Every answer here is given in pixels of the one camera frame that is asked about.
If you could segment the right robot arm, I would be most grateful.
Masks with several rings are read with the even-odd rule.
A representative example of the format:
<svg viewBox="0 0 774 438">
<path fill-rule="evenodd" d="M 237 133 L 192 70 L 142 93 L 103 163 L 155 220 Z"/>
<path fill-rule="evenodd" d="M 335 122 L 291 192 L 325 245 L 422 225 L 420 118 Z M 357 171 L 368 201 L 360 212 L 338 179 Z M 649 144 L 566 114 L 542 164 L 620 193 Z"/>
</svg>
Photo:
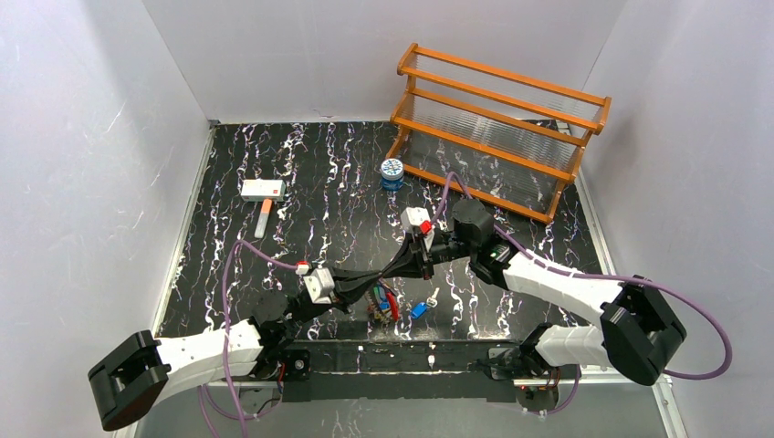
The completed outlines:
<svg viewBox="0 0 774 438">
<path fill-rule="evenodd" d="M 481 281 L 540 298 L 585 320 L 578 327 L 539 324 L 517 347 L 486 360 L 493 369 L 539 376 L 567 365 L 611 367 L 650 386 L 686 339 L 685 327 L 656 287 L 639 277 L 596 277 L 541 261 L 503 237 L 477 200 L 454 206 L 448 231 L 437 229 L 422 207 L 405 208 L 401 226 L 404 242 L 384 277 L 429 279 L 435 266 L 465 258 Z"/>
</svg>

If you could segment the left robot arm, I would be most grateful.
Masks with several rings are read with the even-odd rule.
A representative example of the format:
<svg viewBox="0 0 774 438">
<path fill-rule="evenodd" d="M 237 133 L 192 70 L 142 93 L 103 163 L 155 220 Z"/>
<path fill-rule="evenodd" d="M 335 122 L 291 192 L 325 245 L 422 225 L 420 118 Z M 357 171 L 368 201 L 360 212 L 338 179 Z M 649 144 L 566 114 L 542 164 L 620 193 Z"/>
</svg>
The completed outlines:
<svg viewBox="0 0 774 438">
<path fill-rule="evenodd" d="M 317 267 L 294 296 L 262 293 L 250 315 L 229 326 L 178 338 L 129 335 L 88 372 L 101 427 L 129 426 L 179 392 L 272 368 L 297 330 L 331 309 L 347 312 L 382 272 Z"/>
</svg>

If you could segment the metal key organizer red handle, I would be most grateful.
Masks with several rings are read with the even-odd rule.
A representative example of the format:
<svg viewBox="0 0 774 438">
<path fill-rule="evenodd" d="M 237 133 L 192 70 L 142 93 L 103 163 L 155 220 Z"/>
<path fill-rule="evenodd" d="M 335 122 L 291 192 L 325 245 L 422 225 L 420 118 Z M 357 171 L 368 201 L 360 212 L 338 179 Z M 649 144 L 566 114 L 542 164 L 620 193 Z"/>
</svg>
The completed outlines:
<svg viewBox="0 0 774 438">
<path fill-rule="evenodd" d="M 400 310 L 393 292 L 382 283 L 377 283 L 365 296 L 370 318 L 383 324 L 397 322 Z"/>
</svg>

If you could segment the blue key tag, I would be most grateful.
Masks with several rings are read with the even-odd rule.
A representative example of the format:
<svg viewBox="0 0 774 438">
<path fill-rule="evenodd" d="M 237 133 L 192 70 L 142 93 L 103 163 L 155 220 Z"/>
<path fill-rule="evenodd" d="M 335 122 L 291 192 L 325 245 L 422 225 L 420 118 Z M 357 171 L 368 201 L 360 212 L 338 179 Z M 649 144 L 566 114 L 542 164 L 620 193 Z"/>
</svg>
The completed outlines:
<svg viewBox="0 0 774 438">
<path fill-rule="evenodd" d="M 416 305 L 414 305 L 410 311 L 410 317 L 411 319 L 419 319 L 421 318 L 430 308 L 430 306 L 426 302 L 419 302 Z"/>
</svg>

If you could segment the silver key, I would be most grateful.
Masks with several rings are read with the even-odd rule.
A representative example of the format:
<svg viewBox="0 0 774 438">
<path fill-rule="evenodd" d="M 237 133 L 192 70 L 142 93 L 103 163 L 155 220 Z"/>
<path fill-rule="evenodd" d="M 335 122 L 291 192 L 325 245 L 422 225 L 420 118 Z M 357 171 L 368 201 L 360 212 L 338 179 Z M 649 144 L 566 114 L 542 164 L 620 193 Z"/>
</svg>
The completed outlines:
<svg viewBox="0 0 774 438">
<path fill-rule="evenodd" d="M 436 287 L 436 288 L 434 289 L 434 292 L 433 292 L 433 294 L 432 294 L 430 297 L 428 297 L 428 298 L 425 300 L 425 303 L 426 303 L 426 305 L 427 305 L 429 308 L 435 308 L 435 307 L 437 306 L 437 304 L 438 304 L 438 301 L 437 301 L 437 296 L 438 296 L 438 294 L 439 294 L 439 291 L 440 291 L 440 288 L 439 288 L 439 287 Z"/>
</svg>

